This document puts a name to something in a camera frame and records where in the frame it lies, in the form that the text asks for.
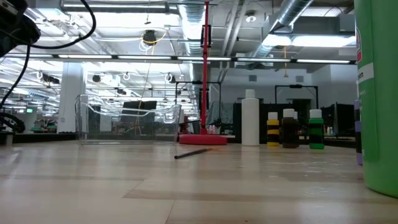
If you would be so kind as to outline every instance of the ceiling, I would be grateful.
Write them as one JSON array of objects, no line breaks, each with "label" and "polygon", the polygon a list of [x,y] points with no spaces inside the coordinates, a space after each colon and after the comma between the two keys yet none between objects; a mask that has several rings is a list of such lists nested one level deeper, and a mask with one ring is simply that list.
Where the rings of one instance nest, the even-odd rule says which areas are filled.
[{"label": "ceiling", "polygon": [[[137,1],[101,1],[107,4],[137,4]],[[97,4],[98,1],[88,1],[89,4]],[[179,4],[169,2],[171,6],[180,7]],[[184,33],[182,18],[177,14],[145,13],[146,7],[164,4],[163,1],[139,2],[142,13],[117,13],[117,12],[96,12],[97,19],[96,32],[91,38],[80,42],[79,44],[60,50],[40,50],[32,49],[32,54],[90,54],[90,55],[188,55],[187,52],[187,33]],[[220,56],[223,48],[228,22],[231,18],[231,11],[236,1],[214,0],[210,7],[210,22],[212,25],[212,47],[210,56]],[[256,50],[263,41],[262,27],[267,16],[276,13],[280,9],[281,1],[250,1],[246,12],[253,10],[256,20],[246,22],[243,19],[238,32],[238,41],[233,45],[232,55],[247,54]],[[352,13],[352,10],[345,11],[352,7],[352,1],[342,0],[315,0],[312,5],[303,13],[303,16],[310,17],[336,17],[344,13]],[[240,13],[236,15],[236,23],[239,20]],[[79,34],[87,33],[91,28],[91,17],[87,12],[67,11],[62,12],[54,8],[28,9],[26,16],[31,18],[37,24],[42,32],[37,45],[62,45],[76,39]],[[191,34],[200,33],[199,26],[192,26]],[[150,48],[141,44],[142,35],[145,30],[154,30],[157,40],[154,47]],[[197,41],[199,35],[190,37]],[[286,48],[273,48],[270,54],[274,58],[322,58],[337,60],[355,60],[355,50],[353,47],[301,47],[286,46]],[[24,46],[16,47],[11,53],[23,54]],[[22,65],[23,58],[0,58],[0,86],[2,93],[16,80]],[[7,101],[8,108],[13,105],[37,105],[41,102],[43,105],[50,103],[51,110],[42,110],[41,112],[49,114],[57,112],[59,106],[59,85],[50,84],[53,88],[39,88],[38,86],[49,86],[43,82],[40,77],[47,74],[59,79],[62,82],[63,62],[51,60],[31,60],[28,69],[21,80],[19,88]],[[270,66],[278,69],[279,65]],[[173,75],[177,81],[191,81],[192,73],[195,67],[190,63],[144,63],[144,62],[84,62],[84,68],[88,73],[88,92],[106,97],[123,97],[113,90],[111,85],[119,87],[134,87],[134,91],[128,91],[127,96],[131,97],[174,97],[175,84],[165,81],[165,76]],[[231,68],[229,74],[244,73],[244,69]],[[105,77],[104,80],[115,80],[113,82],[94,82],[93,76],[99,75]],[[236,85],[232,80],[226,79],[225,85]],[[108,90],[99,90],[97,87],[109,87]],[[148,88],[158,88],[159,91],[150,91]],[[195,102],[197,94],[191,85],[186,85],[187,91],[182,91],[181,97],[187,97]],[[191,112],[197,112],[196,107],[189,109]]]}]

